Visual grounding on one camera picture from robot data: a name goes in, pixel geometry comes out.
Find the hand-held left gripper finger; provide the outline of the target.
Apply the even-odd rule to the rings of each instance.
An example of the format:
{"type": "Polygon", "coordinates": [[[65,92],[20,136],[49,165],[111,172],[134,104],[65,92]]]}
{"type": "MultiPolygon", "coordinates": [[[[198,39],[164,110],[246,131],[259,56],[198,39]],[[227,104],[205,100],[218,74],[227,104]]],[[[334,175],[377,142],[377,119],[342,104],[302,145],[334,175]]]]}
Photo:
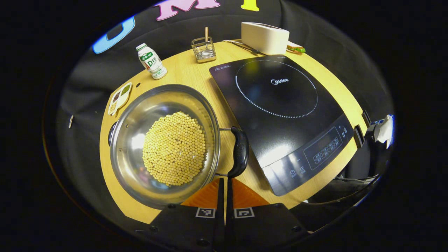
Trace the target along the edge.
{"type": "Polygon", "coordinates": [[[210,192],[209,204],[168,204],[136,233],[171,252],[224,251],[224,179],[214,180],[197,193],[205,190],[210,192]]]}
{"type": "Polygon", "coordinates": [[[235,178],[227,184],[228,252],[288,252],[310,235],[284,204],[267,202],[235,178]]]}

